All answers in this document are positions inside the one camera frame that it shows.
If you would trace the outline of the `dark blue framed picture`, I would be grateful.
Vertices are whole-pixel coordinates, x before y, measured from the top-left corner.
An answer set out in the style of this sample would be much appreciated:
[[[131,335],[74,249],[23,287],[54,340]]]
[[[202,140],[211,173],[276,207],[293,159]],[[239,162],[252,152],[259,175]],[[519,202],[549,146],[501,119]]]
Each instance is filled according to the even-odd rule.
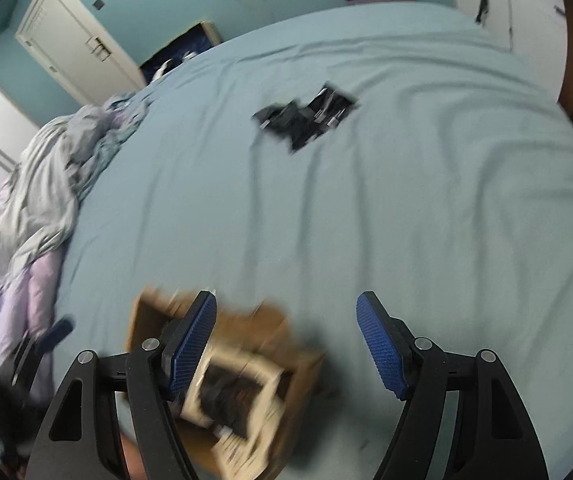
[[[169,41],[140,65],[140,72],[147,84],[162,77],[190,58],[222,43],[220,33],[211,22],[198,22]]]

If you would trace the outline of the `beige snack packet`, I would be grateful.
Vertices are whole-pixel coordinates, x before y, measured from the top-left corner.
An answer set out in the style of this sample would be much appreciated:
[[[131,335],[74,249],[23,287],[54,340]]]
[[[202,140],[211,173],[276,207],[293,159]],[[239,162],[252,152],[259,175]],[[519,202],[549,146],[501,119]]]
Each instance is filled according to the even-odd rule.
[[[224,479],[256,479],[269,465],[284,403],[283,370],[258,353],[210,342],[198,362],[180,417],[212,431],[216,467]]]

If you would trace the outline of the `cardboard box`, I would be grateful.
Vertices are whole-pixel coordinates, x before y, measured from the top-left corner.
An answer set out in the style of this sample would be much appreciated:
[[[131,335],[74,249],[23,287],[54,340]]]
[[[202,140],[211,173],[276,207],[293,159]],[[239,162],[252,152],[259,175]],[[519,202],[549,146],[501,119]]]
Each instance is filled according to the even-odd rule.
[[[183,406],[172,412],[191,462],[219,479],[277,478],[325,359],[297,341],[275,304],[218,304]]]

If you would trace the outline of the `crumpled grey blanket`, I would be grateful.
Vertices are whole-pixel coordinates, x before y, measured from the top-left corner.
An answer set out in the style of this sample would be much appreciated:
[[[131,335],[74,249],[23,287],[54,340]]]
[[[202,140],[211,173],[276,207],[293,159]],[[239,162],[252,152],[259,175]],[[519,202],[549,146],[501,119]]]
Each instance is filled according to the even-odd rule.
[[[50,120],[29,141],[0,188],[0,280],[13,280],[66,242],[80,203],[143,122],[134,93]]]

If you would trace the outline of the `pile of black snack packets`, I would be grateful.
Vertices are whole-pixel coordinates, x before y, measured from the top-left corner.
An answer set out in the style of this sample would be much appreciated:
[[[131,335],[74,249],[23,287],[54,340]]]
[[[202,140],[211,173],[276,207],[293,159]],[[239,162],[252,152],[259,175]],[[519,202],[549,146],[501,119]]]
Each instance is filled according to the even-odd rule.
[[[330,130],[356,110],[358,99],[327,82],[307,103],[292,100],[268,105],[253,115],[259,129],[289,142],[295,153]]]

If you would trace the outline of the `white cabinet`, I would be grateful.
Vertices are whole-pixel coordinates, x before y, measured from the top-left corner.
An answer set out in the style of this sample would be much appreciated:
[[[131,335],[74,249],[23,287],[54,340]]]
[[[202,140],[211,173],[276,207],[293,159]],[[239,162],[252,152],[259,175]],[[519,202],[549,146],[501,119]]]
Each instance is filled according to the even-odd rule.
[[[563,0],[455,0],[496,42],[527,65],[553,98],[559,96],[567,62],[567,19]]]

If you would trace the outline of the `teal bed sheet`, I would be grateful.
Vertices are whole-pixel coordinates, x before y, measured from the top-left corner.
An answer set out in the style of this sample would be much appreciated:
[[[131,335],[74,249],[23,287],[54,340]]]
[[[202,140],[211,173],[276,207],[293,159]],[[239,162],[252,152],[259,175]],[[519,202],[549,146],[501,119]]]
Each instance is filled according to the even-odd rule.
[[[259,129],[329,82],[358,99],[305,148]],[[212,289],[275,304],[322,351],[285,479],[370,479],[403,406],[356,321],[371,290],[444,350],[492,349],[549,476],[573,469],[573,126],[526,65],[458,11],[343,6],[249,32],[145,87],[149,110],[78,212],[54,352],[125,346],[134,298]]]

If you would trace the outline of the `black snack packets in box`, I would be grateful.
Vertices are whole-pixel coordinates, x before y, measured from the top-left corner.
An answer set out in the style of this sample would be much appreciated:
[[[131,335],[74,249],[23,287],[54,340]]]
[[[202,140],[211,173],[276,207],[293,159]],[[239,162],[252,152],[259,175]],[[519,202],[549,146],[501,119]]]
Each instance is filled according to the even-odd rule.
[[[268,382],[262,375],[208,364],[198,389],[198,404],[209,428],[229,429],[243,439],[250,437],[252,412]]]

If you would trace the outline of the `white door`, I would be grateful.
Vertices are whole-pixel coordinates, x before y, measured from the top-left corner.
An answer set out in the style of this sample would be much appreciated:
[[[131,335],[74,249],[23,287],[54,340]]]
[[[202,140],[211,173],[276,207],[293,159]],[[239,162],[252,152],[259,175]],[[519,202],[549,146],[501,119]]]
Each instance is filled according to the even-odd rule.
[[[145,87],[139,66],[80,0],[32,0],[15,38],[82,105]]]

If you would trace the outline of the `lilac pillow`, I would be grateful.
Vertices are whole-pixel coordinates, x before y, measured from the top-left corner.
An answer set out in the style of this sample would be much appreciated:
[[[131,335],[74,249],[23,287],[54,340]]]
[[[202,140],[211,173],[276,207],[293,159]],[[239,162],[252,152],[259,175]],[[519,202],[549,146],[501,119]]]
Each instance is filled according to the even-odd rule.
[[[51,327],[63,256],[63,247],[47,252],[7,283],[0,273],[0,373],[25,335]]]

